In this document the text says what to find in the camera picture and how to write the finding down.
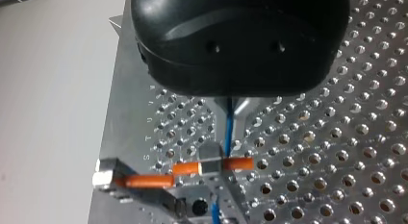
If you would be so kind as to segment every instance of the metal clamp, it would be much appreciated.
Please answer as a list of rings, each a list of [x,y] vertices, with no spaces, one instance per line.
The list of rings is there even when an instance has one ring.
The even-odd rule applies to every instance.
[[[223,169],[222,156],[219,143],[214,141],[205,142],[198,148],[199,173],[205,185],[213,193],[213,197],[220,200],[220,209],[225,213],[231,211],[237,223],[248,223],[242,205],[242,201],[245,200],[244,195],[238,185],[232,185],[228,182],[228,178],[234,177],[234,174],[231,170]]]
[[[94,189],[107,193],[120,203],[137,201],[147,206],[159,208],[175,220],[186,223],[186,203],[177,199],[163,188],[129,188],[122,180],[126,176],[136,175],[119,159],[100,160],[99,167],[92,177]]]

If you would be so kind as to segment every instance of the gray wall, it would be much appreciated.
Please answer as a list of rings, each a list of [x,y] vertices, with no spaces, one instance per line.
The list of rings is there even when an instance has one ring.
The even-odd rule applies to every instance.
[[[123,4],[0,9],[0,223],[87,223]]]

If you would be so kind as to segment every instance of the blue wire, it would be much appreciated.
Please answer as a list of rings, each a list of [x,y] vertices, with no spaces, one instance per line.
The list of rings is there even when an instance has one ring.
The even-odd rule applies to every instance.
[[[232,129],[234,128],[234,110],[232,108],[232,98],[227,99],[227,128],[225,132],[224,152],[227,158],[231,155]]]
[[[211,216],[213,218],[213,224],[221,224],[219,220],[219,206],[217,202],[214,202],[211,206]]]
[[[225,132],[225,143],[224,143],[224,152],[227,158],[231,155],[231,141],[232,141],[232,129],[234,127],[234,110],[232,108],[232,98],[227,98],[227,124]],[[218,201],[215,201],[211,206],[211,215],[213,218],[214,224],[221,224],[219,220],[219,206]]]

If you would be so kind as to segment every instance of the orange plastic rod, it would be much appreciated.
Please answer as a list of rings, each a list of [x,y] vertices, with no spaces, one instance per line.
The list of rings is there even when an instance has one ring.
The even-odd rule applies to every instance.
[[[124,179],[126,187],[162,188],[173,187],[173,175],[133,175]]]
[[[254,160],[252,158],[230,158],[224,159],[225,170],[251,170],[254,168]]]
[[[198,162],[177,163],[173,165],[174,175],[189,175],[199,173]]]
[[[251,170],[254,168],[252,158],[231,158],[224,160],[225,170]],[[173,165],[174,175],[190,175],[199,173],[199,162],[178,163]]]

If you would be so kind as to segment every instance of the black plastic housing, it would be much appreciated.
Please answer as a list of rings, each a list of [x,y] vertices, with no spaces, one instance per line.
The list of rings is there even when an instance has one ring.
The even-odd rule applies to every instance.
[[[293,95],[327,75],[349,0],[132,0],[149,73],[196,96]]]

